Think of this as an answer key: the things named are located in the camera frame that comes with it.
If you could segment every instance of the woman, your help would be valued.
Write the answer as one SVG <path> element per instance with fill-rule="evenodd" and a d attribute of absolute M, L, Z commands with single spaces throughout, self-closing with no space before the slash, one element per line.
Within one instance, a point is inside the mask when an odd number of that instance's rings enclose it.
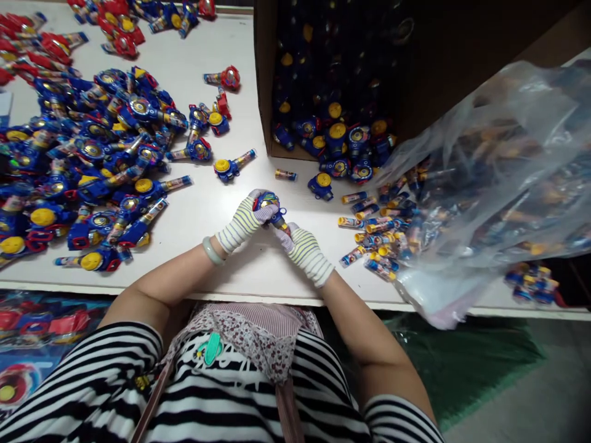
<path fill-rule="evenodd" d="M 314 315 L 281 305 L 201 305 L 163 357 L 171 308 L 278 210 L 254 190 L 214 237 L 141 277 L 93 334 L 0 425 L 0 442 L 442 442 L 427 392 L 379 318 L 314 236 L 276 231 L 318 288 L 361 367 L 361 408 Z"/>

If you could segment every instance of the black and white striped shirt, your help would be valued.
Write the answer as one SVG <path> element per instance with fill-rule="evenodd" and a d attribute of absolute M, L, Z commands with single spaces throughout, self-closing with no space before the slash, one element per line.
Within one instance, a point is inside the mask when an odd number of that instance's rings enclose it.
<path fill-rule="evenodd" d="M 205 366 L 198 350 L 208 336 L 184 340 L 143 441 L 283 441 L 275 388 L 232 345 L 222 345 Z M 99 329 L 0 424 L 0 442 L 128 441 L 161 354 L 162 340 L 149 326 Z M 307 442 L 443 442 L 427 416 L 402 398 L 377 396 L 359 412 L 336 354 L 310 333 L 298 334 L 292 377 Z"/>

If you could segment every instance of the bracelet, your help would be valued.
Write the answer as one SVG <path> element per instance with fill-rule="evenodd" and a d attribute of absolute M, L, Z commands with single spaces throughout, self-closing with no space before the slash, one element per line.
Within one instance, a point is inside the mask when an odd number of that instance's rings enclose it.
<path fill-rule="evenodd" d="M 203 239 L 203 249 L 205 249 L 205 253 L 209 259 L 214 262 L 215 266 L 222 266 L 225 263 L 225 260 L 222 260 L 222 257 L 217 255 L 214 247 L 211 246 L 211 240 L 209 237 Z"/>

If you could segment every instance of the woman's left hand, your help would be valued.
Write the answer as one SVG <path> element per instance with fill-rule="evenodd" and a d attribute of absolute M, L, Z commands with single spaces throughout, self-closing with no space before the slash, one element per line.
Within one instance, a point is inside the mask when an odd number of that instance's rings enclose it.
<path fill-rule="evenodd" d="M 265 206 L 258 211 L 253 211 L 254 201 L 267 190 L 253 190 L 248 197 L 236 209 L 232 221 L 215 234 L 220 245 L 227 253 L 234 250 L 251 237 L 267 220 L 269 220 L 279 208 L 276 205 Z"/>

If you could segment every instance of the glove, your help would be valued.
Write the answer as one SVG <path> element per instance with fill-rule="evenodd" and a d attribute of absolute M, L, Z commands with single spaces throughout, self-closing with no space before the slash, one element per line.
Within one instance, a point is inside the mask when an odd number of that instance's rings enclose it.
<path fill-rule="evenodd" d="M 321 288 L 331 275 L 334 265 L 329 262 L 318 246 L 316 237 L 308 231 L 300 228 L 295 223 L 287 224 L 291 229 L 291 237 L 280 229 L 274 229 L 275 235 L 281 240 L 283 249 L 308 278 L 314 282 L 314 286 Z"/>
<path fill-rule="evenodd" d="M 232 221 L 215 234 L 215 237 L 222 245 L 222 248 L 227 253 L 231 254 L 234 250 L 251 237 L 257 229 L 269 218 L 274 216 L 279 208 L 276 205 L 265 206 L 258 211 L 253 211 L 252 206 L 254 201 L 261 195 L 268 192 L 267 190 L 254 190 L 236 209 Z"/>

